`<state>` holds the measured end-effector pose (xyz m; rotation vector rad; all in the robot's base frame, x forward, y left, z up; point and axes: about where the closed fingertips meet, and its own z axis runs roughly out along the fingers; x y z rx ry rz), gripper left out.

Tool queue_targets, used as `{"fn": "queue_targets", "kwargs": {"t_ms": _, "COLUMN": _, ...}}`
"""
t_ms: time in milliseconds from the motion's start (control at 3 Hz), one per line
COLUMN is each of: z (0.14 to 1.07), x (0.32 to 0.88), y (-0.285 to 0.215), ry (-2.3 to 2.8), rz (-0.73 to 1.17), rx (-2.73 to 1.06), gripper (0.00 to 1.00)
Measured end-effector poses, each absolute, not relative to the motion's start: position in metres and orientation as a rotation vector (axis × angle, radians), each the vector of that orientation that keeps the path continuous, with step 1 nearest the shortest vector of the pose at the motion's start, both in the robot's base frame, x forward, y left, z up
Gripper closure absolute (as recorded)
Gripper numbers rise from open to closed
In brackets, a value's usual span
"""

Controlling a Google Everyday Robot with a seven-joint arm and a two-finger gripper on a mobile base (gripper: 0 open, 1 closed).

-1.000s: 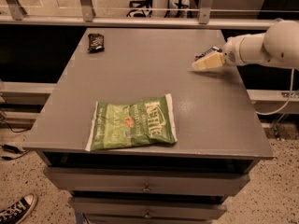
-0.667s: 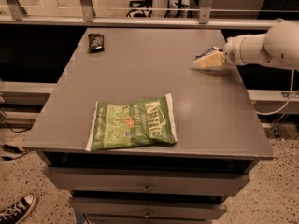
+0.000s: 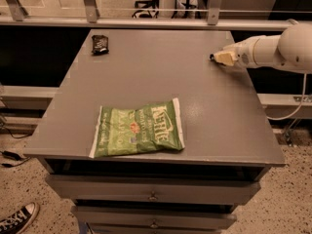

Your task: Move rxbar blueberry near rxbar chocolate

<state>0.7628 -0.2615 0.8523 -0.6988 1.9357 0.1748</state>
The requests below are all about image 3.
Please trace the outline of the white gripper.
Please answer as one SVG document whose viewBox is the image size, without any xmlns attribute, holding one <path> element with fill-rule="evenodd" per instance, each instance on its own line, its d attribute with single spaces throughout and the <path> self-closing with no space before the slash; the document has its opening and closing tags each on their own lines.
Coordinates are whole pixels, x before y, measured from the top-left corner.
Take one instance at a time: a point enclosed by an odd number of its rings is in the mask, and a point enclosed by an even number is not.
<svg viewBox="0 0 312 234">
<path fill-rule="evenodd" d="M 246 40 L 227 45 L 224 51 L 214 53 L 214 60 L 226 66 L 257 68 L 254 60 L 254 46 L 258 42 L 259 37 L 254 36 Z"/>
</svg>

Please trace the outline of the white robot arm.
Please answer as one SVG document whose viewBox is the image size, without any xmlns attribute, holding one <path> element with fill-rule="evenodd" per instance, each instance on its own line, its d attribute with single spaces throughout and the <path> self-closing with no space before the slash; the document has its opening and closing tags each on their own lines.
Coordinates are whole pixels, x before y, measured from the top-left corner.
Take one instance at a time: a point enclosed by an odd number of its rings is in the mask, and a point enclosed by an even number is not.
<svg viewBox="0 0 312 234">
<path fill-rule="evenodd" d="M 312 73 L 312 25 L 298 23 L 280 35 L 258 35 L 227 45 L 210 55 L 227 67 L 272 67 L 293 73 Z"/>
</svg>

